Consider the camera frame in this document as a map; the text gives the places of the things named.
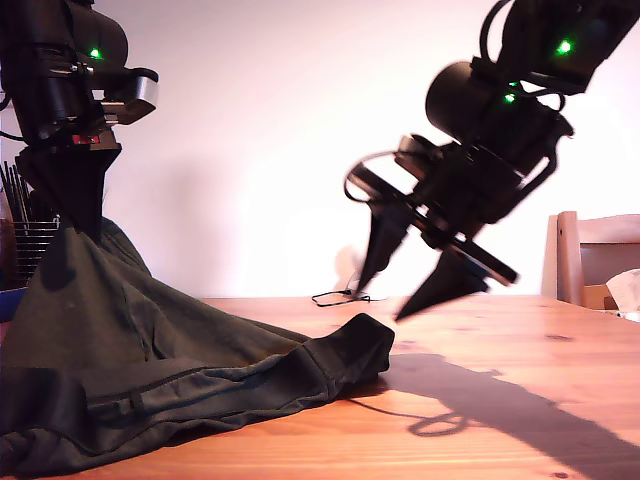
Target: dark green cloth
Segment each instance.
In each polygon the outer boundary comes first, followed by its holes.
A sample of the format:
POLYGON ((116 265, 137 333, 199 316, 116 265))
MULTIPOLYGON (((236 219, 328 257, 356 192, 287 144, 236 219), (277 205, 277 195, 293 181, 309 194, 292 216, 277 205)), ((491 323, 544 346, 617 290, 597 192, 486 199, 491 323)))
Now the dark green cloth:
POLYGON ((151 277, 105 219, 62 228, 0 352, 1 474, 67 473, 325 404, 388 368, 360 314, 320 339, 224 313, 151 277))

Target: white paper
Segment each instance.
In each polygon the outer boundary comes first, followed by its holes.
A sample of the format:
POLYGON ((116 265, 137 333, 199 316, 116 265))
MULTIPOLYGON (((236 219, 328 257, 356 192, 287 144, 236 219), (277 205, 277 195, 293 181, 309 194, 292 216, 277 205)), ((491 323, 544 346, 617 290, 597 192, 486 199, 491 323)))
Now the white paper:
POLYGON ((611 296, 622 312, 640 312, 640 269, 616 275, 607 282, 611 296))

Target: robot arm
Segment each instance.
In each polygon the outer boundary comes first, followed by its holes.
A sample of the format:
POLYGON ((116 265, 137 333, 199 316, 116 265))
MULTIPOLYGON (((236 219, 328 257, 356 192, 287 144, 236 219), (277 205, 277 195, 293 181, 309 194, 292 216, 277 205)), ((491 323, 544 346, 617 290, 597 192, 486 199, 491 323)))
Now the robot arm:
POLYGON ((427 117, 453 141, 436 146, 412 135, 395 152, 396 163, 416 178, 413 191, 396 190, 363 162, 345 180, 347 196, 354 199, 349 183, 359 187, 372 212, 358 291, 386 268, 412 225, 429 247, 442 251, 436 269, 398 319, 486 291, 487 277, 504 285, 517 279, 473 238, 555 171, 556 145, 573 133, 560 114, 565 96, 586 90, 596 68, 640 16, 638 0, 515 0, 494 62, 487 49, 489 27, 510 1, 500 0, 487 16, 481 57, 448 66, 429 89, 427 117), (541 89, 527 91, 522 82, 541 89), (538 101, 549 94, 559 96, 557 110, 538 101), (540 173, 531 178, 534 171, 540 173))
POLYGON ((122 150, 111 127, 155 109, 158 75, 125 68, 127 37, 93 3, 0 0, 0 64, 3 103, 13 101, 27 143, 21 175, 97 239, 104 175, 122 150))

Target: green led light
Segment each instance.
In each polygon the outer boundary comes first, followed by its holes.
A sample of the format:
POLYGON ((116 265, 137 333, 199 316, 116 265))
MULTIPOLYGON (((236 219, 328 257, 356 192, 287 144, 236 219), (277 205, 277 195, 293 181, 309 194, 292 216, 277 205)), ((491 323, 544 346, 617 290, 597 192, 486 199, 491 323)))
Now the green led light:
POLYGON ((556 53, 558 55, 566 55, 571 51, 572 48, 573 45, 571 45, 571 42, 569 40, 563 40, 560 46, 556 48, 556 53))

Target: table surface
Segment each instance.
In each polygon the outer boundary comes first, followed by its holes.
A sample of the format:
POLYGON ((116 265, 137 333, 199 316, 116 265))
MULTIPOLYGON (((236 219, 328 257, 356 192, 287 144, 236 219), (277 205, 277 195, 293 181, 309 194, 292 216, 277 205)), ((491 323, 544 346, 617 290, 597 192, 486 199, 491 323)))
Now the table surface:
POLYGON ((479 295, 395 325, 399 301, 207 300, 314 337, 369 313, 396 332, 391 368, 349 399, 79 476, 640 479, 640 324, 479 295))

